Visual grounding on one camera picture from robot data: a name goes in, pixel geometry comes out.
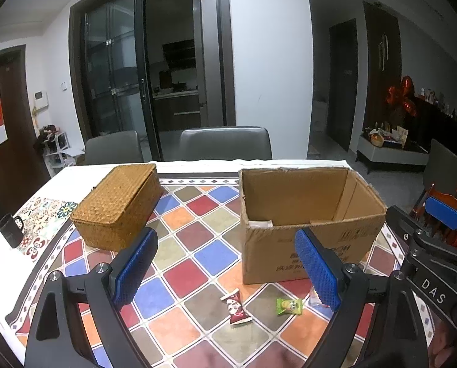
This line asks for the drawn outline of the small red snack packet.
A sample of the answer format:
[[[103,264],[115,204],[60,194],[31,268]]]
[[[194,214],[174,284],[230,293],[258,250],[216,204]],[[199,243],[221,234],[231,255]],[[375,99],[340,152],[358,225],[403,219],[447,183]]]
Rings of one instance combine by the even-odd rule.
[[[230,315],[229,323],[231,326],[242,325],[253,321],[251,315],[244,309],[238,288],[233,290],[233,292],[222,296],[220,301],[223,301],[227,306],[228,314]]]

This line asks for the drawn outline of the brown cardboard box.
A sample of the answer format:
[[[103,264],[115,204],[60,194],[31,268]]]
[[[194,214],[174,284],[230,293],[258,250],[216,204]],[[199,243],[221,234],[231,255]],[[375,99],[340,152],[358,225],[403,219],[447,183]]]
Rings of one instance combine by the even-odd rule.
[[[386,219],[376,190],[343,167],[241,170],[239,200],[246,285],[307,277],[294,247],[302,228],[343,262],[359,263]]]

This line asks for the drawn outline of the white low cabinet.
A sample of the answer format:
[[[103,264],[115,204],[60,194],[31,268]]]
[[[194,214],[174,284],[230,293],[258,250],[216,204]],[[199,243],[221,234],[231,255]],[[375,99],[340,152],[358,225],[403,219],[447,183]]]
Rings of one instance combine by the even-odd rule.
[[[381,146],[377,146],[365,135],[358,139],[356,161],[362,161],[368,173],[372,170],[423,168],[429,157],[430,154],[422,148],[408,150],[395,141],[384,140]]]

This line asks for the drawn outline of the grey chair right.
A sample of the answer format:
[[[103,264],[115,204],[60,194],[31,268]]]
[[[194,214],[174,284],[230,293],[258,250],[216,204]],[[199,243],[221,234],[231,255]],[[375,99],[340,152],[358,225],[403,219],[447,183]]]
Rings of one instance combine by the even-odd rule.
[[[456,193],[457,155],[437,140],[432,140],[423,186],[426,193],[431,189],[449,195]]]

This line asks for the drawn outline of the grey chair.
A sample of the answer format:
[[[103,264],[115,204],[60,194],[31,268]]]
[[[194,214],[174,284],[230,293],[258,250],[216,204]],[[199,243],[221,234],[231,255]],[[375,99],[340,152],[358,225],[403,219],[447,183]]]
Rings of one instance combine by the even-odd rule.
[[[85,164],[129,164],[144,161],[136,131],[120,131],[86,141]]]
[[[259,126],[205,127],[184,130],[179,138],[179,159],[195,161],[270,160],[269,133]]]
[[[449,195],[456,193],[457,155],[437,140],[432,140],[423,186],[426,193],[431,189]]]

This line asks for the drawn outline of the black mug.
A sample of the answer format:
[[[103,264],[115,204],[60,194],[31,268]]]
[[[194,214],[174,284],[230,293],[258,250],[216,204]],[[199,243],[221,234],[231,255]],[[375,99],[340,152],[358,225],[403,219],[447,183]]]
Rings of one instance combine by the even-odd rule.
[[[21,244],[24,237],[23,228],[24,222],[20,216],[14,217],[8,213],[0,220],[0,233],[12,248]]]

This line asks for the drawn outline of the white shoe rack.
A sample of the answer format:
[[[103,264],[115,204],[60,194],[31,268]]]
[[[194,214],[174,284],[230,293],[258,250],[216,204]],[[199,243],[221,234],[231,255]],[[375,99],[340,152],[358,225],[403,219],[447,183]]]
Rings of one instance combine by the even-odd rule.
[[[55,125],[40,128],[33,147],[43,158],[51,177],[66,167],[76,165],[66,133]]]

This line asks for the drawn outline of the woven wicker basket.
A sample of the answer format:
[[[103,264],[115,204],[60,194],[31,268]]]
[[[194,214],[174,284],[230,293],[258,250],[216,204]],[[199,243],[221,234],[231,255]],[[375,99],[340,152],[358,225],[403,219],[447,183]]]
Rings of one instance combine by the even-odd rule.
[[[155,164],[115,167],[80,202],[71,221],[92,248],[129,247],[163,195]]]

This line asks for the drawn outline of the grey chair middle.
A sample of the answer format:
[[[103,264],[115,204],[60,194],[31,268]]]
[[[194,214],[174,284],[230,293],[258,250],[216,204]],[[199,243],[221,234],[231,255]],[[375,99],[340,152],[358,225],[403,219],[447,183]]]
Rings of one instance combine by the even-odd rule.
[[[179,159],[195,161],[270,160],[269,133],[259,126],[205,127],[184,130],[179,138]]]

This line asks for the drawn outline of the green candy packet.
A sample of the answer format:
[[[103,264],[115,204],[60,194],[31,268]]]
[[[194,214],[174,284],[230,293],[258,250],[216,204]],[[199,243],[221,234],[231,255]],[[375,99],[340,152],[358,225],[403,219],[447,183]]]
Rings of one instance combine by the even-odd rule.
[[[276,312],[278,316],[288,315],[302,315],[303,302],[302,299],[276,299]]]

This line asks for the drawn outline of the glass sliding door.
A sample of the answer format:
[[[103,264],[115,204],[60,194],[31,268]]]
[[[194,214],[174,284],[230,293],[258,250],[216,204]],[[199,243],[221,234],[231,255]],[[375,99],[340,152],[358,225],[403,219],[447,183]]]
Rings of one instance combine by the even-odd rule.
[[[133,131],[147,160],[184,130],[236,122],[229,0],[83,0],[70,11],[84,140]]]

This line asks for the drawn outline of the grey chair left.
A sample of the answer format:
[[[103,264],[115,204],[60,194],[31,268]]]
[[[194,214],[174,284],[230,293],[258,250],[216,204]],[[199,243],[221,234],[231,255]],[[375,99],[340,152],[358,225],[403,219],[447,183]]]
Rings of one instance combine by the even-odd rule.
[[[136,131],[120,131],[86,141],[85,164],[129,164],[144,161]]]

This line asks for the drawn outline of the red wooden chair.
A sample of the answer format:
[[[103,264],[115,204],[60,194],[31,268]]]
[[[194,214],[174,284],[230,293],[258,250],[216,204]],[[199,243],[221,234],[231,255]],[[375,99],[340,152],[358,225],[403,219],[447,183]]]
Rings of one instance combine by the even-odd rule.
[[[424,190],[409,215],[439,238],[457,248],[457,198],[435,189]]]

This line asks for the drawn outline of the clear white snack packet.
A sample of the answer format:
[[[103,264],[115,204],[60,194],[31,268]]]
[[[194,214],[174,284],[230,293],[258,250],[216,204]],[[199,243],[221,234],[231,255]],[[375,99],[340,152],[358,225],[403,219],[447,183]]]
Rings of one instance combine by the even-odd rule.
[[[317,294],[317,290],[315,287],[312,287],[309,293],[308,305],[313,308],[317,307],[324,307],[328,308],[328,305],[325,304],[320,296]]]

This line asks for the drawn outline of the red heart balloons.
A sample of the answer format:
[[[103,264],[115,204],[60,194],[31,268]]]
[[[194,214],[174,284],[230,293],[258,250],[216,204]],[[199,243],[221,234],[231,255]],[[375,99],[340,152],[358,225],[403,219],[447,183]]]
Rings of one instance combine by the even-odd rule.
[[[412,98],[415,96],[415,88],[412,78],[404,76],[400,86],[389,86],[386,103],[389,107],[400,107],[410,116],[417,115],[417,108]]]

